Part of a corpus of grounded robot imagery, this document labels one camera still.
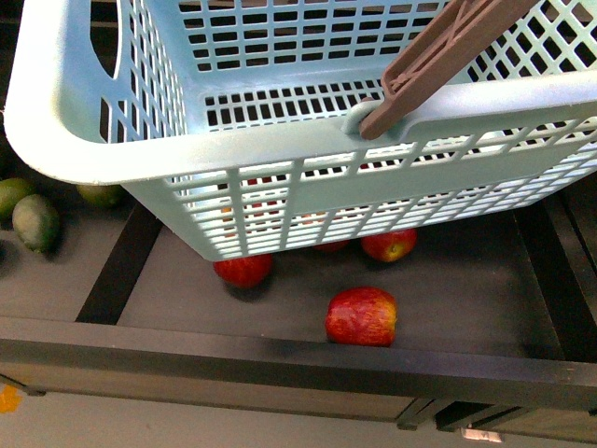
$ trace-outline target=red apple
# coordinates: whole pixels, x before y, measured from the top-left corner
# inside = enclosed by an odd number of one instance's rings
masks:
[[[320,252],[326,252],[327,254],[331,252],[337,252],[344,247],[346,247],[350,243],[350,240],[341,240],[341,241],[332,241],[331,243],[323,243],[320,245],[314,245],[313,249],[319,250]]]
[[[214,262],[214,270],[224,281],[240,288],[256,287],[271,271],[271,254]]]
[[[417,243],[417,231],[404,229],[361,238],[361,247],[379,261],[390,263],[407,255]]]
[[[329,303],[327,337],[334,343],[387,347],[395,338],[396,316],[396,300],[383,289],[347,289]]]

